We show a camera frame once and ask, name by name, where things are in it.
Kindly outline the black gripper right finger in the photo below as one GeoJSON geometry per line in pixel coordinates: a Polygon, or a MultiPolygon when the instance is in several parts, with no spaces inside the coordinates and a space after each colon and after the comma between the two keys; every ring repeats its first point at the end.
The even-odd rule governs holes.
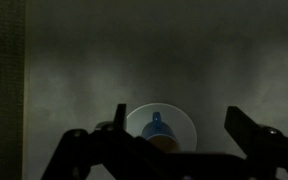
{"type": "Polygon", "coordinates": [[[282,133],[269,126],[259,125],[236,106],[229,106],[224,127],[247,156],[283,156],[282,133]]]}

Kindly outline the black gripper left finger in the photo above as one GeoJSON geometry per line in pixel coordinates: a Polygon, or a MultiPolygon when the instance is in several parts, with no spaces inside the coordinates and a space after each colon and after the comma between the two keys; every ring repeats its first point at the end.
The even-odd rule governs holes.
{"type": "Polygon", "coordinates": [[[113,120],[113,127],[115,129],[125,129],[126,128],[126,104],[119,104],[117,106],[114,120],[113,120]]]}

